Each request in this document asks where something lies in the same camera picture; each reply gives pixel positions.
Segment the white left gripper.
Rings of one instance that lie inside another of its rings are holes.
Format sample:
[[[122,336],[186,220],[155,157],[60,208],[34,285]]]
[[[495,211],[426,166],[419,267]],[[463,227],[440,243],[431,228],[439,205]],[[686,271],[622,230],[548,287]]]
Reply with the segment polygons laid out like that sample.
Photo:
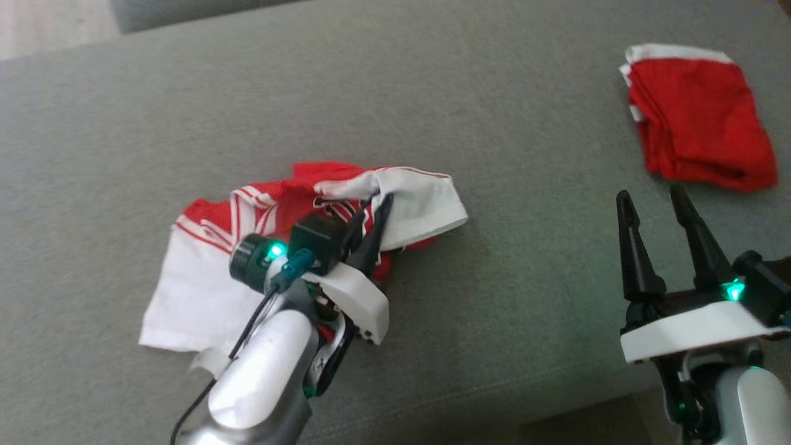
[[[353,253],[353,267],[338,264],[325,276],[304,275],[315,297],[319,334],[319,347],[306,375],[307,397],[320,397],[327,391],[357,336],[373,345],[384,340],[389,326],[389,304],[373,279],[393,200],[392,193],[383,196],[367,234],[368,205],[360,205],[348,220],[342,260]]]

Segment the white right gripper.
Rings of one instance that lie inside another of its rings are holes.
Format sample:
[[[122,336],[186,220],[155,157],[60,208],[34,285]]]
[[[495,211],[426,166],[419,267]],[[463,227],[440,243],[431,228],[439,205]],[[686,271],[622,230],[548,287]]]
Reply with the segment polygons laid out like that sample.
[[[670,200],[684,228],[696,290],[735,281],[727,257],[681,185]],[[622,290],[629,302],[664,295],[641,237],[631,195],[616,195]],[[621,335],[629,363],[653,362],[660,374],[664,408],[679,443],[789,443],[789,393],[764,367],[762,340],[788,338],[786,326],[768,327],[727,290],[712,302],[652,321]]]

